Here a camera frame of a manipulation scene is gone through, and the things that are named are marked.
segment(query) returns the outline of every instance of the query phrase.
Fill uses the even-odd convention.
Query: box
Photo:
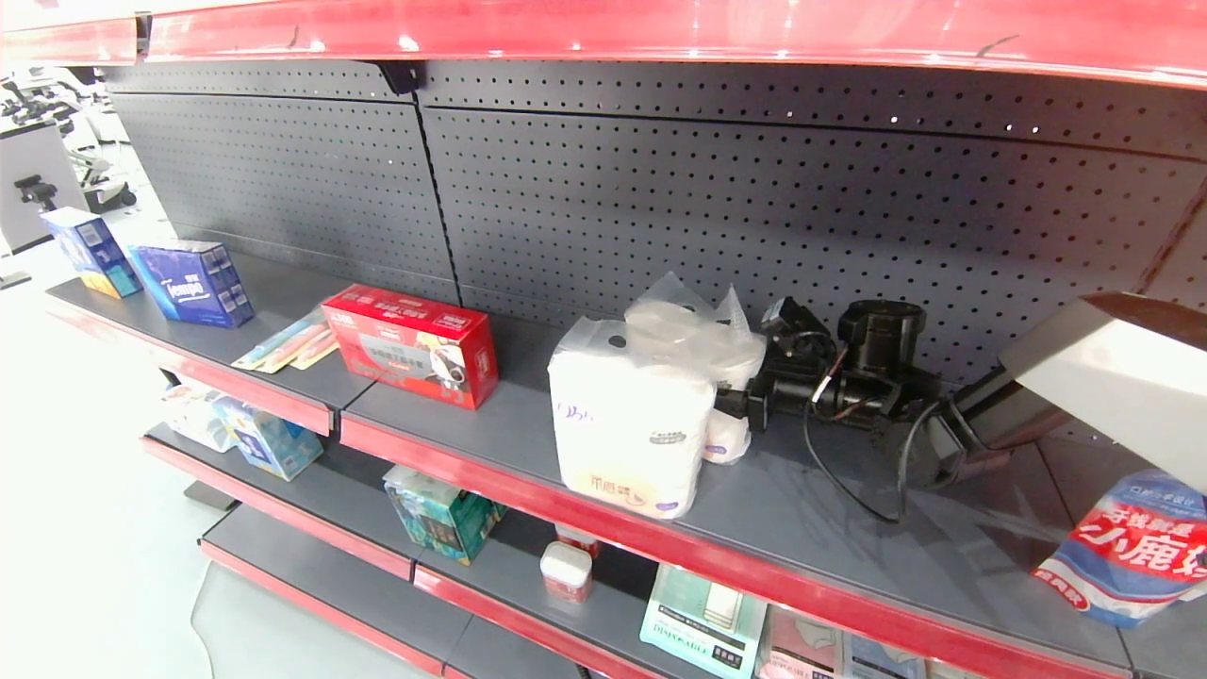
[[[105,219],[78,207],[59,207],[43,212],[42,221],[84,285],[117,298],[142,289]]]
[[[234,446],[234,438],[215,408],[223,398],[225,394],[216,390],[177,385],[159,399],[163,421],[176,434],[225,453]]]
[[[486,314],[368,285],[322,305],[348,370],[477,410],[498,385]]]
[[[759,649],[759,679],[835,679],[842,675],[842,631],[770,607]]]
[[[641,640],[723,679],[748,679],[758,661],[766,602],[746,595],[735,601],[736,592],[725,587],[713,592],[713,587],[699,575],[659,564]],[[718,598],[730,604],[725,613],[710,609]],[[730,624],[721,625],[722,619]]]
[[[412,542],[470,566],[507,509],[426,474],[396,466],[383,479]]]
[[[275,415],[225,397],[215,402],[222,423],[247,464],[293,481],[322,455],[319,437]]]
[[[130,261],[168,320],[238,327],[256,315],[221,242],[134,245]]]
[[[926,679],[926,661],[915,655],[850,633],[844,646],[849,679]]]

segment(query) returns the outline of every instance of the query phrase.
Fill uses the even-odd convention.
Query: red product box
[[[498,386],[482,311],[352,285],[322,304],[348,370],[477,410]]]

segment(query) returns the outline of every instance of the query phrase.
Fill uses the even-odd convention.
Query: black pegboard
[[[1207,92],[951,69],[433,62],[426,106],[956,134],[1207,159]]]
[[[206,62],[106,66],[119,94],[237,94],[304,99],[412,101],[395,94],[381,69],[365,62]]]
[[[113,103],[177,229],[301,251],[253,252],[270,258],[322,253],[316,262],[436,279],[419,287],[449,298],[453,270],[414,106],[185,94],[113,94]]]
[[[975,380],[1060,303],[1130,288],[1205,176],[1136,153],[879,130],[425,113],[466,302],[617,314],[666,270],[751,315],[923,304],[919,363]]]

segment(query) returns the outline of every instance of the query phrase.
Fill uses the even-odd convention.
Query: plastic bag
[[[566,487],[654,519],[692,508],[712,381],[631,351],[623,322],[584,317],[549,361],[549,391]]]

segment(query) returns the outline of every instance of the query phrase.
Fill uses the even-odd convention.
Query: black cable
[[[919,431],[922,428],[922,422],[925,422],[927,416],[934,412],[934,409],[939,408],[939,404],[943,402],[933,402],[932,404],[922,409],[922,412],[919,414],[917,420],[915,420],[914,425],[910,426],[909,434],[905,435],[904,444],[902,444],[900,456],[897,462],[897,516],[894,517],[881,514],[875,508],[859,499],[859,497],[856,496],[855,492],[852,492],[850,488],[847,488],[846,484],[839,481],[838,476],[834,476],[834,473],[829,470],[829,467],[827,467],[826,463],[822,462],[821,456],[817,455],[817,450],[814,449],[812,439],[809,437],[810,411],[816,412],[817,410],[817,404],[812,402],[809,404],[809,409],[805,410],[805,425],[803,427],[805,434],[805,447],[809,449],[809,455],[814,457],[814,462],[817,463],[817,468],[822,470],[822,474],[824,474],[826,478],[829,479],[832,484],[834,484],[834,486],[838,486],[839,491],[842,491],[842,493],[846,494],[846,497],[855,501],[856,504],[863,508],[864,511],[874,516],[877,521],[888,523],[891,526],[898,526],[903,521],[905,521],[905,470],[909,467],[909,453],[914,449],[914,439],[917,437]]]

